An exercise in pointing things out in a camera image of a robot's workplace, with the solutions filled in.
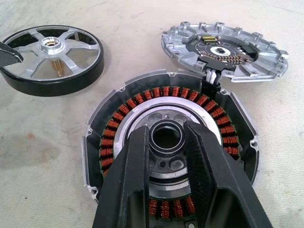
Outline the spoked silver rotor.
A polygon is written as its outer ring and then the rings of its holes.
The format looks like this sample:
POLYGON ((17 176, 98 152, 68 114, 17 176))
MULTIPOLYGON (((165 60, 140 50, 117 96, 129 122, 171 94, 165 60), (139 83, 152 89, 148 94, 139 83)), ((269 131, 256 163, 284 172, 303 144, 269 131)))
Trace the spoked silver rotor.
POLYGON ((18 31, 2 42, 22 56, 24 53, 36 56, 20 74, 9 71, 8 66, 0 68, 8 85, 28 95, 53 97, 78 92, 94 83, 105 67, 101 41, 77 27, 36 26, 18 31), (73 50, 95 51, 97 56, 89 66, 82 68, 68 56, 73 50))

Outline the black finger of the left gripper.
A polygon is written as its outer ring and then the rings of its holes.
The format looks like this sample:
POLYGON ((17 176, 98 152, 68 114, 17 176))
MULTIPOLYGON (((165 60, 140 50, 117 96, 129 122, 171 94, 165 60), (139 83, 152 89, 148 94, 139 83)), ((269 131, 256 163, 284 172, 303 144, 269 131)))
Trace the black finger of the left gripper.
POLYGON ((18 51, 0 42, 0 68, 22 63, 23 60, 23 56, 18 51))

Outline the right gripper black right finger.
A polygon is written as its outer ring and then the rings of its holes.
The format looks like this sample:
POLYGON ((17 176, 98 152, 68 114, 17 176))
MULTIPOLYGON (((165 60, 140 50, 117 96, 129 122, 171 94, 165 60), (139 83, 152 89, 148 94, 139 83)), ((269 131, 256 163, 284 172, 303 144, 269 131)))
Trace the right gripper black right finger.
POLYGON ((242 167, 207 127, 184 122, 198 228, 273 228, 242 167))

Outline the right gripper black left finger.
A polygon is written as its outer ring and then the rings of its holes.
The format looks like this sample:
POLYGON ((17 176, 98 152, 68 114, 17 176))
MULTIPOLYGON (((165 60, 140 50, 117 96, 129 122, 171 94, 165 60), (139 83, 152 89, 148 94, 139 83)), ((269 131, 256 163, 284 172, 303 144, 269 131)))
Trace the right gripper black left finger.
POLYGON ((149 228, 149 129, 134 130, 110 167, 92 228, 149 228))

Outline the motor housing with copper coils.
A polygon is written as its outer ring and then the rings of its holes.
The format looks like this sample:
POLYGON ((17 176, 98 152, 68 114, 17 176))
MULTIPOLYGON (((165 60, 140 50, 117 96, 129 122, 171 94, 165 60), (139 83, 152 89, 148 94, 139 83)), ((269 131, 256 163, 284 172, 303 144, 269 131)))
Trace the motor housing with copper coils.
POLYGON ((220 84, 188 72, 154 71, 113 90, 96 108, 83 138, 85 185, 97 200, 105 177, 131 133, 149 130, 151 228, 197 228, 188 181, 183 123, 208 127, 254 181, 257 131, 244 107, 220 84))

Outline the silver motor lid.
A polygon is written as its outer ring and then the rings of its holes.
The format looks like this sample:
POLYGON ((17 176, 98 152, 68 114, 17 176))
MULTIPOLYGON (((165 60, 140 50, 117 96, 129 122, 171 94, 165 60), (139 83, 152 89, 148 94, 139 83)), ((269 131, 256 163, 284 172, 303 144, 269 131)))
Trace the silver motor lid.
POLYGON ((184 21, 162 33, 161 46, 182 67, 214 85, 223 77, 234 83, 272 81, 288 69, 288 53, 274 42, 222 22, 184 21))

